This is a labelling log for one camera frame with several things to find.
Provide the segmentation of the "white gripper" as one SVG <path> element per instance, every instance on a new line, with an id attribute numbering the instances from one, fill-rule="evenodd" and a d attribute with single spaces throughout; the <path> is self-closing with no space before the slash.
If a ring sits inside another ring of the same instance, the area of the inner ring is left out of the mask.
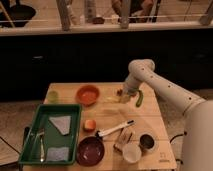
<path id="1" fill-rule="evenodd" d="M 123 84 L 123 94 L 120 96 L 120 103 L 127 103 L 131 100 L 130 95 L 135 95 L 142 82 L 132 75 L 128 75 Z"/>

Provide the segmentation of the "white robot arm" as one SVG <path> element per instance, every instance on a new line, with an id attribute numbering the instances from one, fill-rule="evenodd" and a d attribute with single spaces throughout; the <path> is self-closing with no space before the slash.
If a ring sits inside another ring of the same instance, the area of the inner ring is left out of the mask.
<path id="1" fill-rule="evenodd" d="M 206 100 L 154 72 L 151 59 L 132 60 L 121 102 L 127 103 L 142 83 L 186 116 L 180 171 L 213 171 L 213 100 Z"/>

